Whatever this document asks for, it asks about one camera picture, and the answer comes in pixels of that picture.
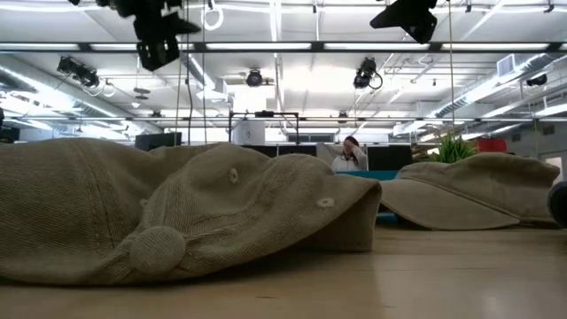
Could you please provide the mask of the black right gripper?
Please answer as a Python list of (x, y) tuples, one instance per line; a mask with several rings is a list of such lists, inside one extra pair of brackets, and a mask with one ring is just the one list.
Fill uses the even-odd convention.
[(438, 0), (396, 0), (374, 17), (369, 25), (374, 29), (400, 27), (420, 44), (428, 43), (438, 20), (431, 13)]

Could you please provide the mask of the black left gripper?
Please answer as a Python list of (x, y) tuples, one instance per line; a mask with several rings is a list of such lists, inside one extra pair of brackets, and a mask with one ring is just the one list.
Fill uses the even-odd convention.
[(177, 35), (198, 33), (201, 27), (173, 12), (166, 16), (137, 16), (134, 30), (140, 42), (155, 43), (175, 38)]

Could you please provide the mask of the beige corduroy baseball cap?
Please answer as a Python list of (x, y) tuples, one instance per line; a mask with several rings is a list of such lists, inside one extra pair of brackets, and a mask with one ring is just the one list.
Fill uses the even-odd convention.
[(89, 138), (0, 146), (0, 279), (168, 282), (288, 247), (367, 252), (381, 186), (304, 154), (149, 152)]
[(547, 203), (559, 173), (546, 162), (500, 152), (419, 162), (381, 183), (381, 204), (431, 230), (555, 226)]

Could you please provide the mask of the dark blue baseball cap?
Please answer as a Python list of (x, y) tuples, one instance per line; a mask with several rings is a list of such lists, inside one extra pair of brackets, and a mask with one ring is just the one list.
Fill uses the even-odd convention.
[(561, 181), (551, 188), (548, 211), (562, 228), (567, 229), (567, 181)]

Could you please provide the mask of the white ceiling air vent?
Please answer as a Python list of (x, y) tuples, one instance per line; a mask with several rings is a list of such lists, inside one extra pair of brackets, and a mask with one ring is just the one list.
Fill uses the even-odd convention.
[(511, 76), (520, 70), (524, 61), (529, 58), (529, 54), (511, 53), (496, 62), (496, 70), (499, 78)]

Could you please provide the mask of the black monitor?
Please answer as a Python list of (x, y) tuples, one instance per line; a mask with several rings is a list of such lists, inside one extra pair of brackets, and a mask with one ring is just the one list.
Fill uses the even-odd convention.
[(172, 147), (182, 144), (182, 134), (162, 133), (136, 136), (135, 147), (143, 151), (151, 151), (160, 147)]

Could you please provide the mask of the white cabinet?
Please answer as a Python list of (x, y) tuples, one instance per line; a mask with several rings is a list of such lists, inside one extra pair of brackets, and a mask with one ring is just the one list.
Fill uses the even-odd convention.
[(264, 121), (240, 121), (232, 129), (234, 144), (262, 145), (266, 141)]

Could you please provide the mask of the small green potted plant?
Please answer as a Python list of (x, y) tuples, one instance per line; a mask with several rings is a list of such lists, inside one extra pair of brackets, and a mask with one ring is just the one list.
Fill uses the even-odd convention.
[(478, 148), (462, 135), (437, 135), (435, 145), (436, 151), (428, 155), (428, 161), (451, 164), (478, 153)]

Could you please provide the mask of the black partition panel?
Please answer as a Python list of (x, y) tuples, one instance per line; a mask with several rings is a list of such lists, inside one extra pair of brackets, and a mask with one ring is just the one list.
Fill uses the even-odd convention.
[(409, 146), (389, 145), (368, 148), (370, 171), (398, 171), (412, 163), (412, 151)]
[(295, 153), (316, 156), (316, 147), (314, 145), (246, 145), (245, 148), (261, 152), (270, 158)]

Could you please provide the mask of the red box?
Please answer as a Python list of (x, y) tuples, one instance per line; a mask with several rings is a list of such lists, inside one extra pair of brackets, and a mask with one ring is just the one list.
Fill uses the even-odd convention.
[(478, 152), (503, 152), (508, 151), (507, 142), (501, 138), (480, 138), (476, 141)]

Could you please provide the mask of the person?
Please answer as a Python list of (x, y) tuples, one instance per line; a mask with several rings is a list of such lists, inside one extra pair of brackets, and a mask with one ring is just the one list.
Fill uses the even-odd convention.
[(353, 136), (343, 141), (343, 149), (333, 160), (331, 168), (336, 172), (367, 171), (368, 156)]

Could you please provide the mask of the blue plastic bin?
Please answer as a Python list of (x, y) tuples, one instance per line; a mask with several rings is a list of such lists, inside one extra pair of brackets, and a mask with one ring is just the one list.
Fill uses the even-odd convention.
[[(395, 170), (345, 171), (342, 172), (342, 175), (354, 175), (367, 179), (378, 180), (379, 182), (384, 182), (384, 181), (393, 180), (397, 175), (397, 171)], [(378, 224), (395, 225), (398, 224), (399, 221), (400, 219), (396, 213), (391, 211), (389, 208), (386, 208), (383, 204), (379, 206), (377, 211)]]

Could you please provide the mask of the black equipment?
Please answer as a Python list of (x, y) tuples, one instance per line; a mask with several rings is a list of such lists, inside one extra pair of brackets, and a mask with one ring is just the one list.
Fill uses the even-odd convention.
[(16, 140), (19, 140), (20, 129), (6, 128), (4, 126), (4, 120), (4, 109), (0, 107), (0, 144), (13, 144)]

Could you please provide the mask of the black overhead frame bar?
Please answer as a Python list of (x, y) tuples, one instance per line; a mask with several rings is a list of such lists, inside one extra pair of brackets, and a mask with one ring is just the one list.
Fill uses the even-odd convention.
[[(273, 53), (560, 53), (567, 54), (567, 43), (409, 43), (409, 42), (195, 42), (180, 43), (180, 51), (189, 53), (222, 52), (273, 52)], [(41, 52), (41, 53), (135, 53), (135, 43), (31, 43), (0, 42), (0, 52)]]

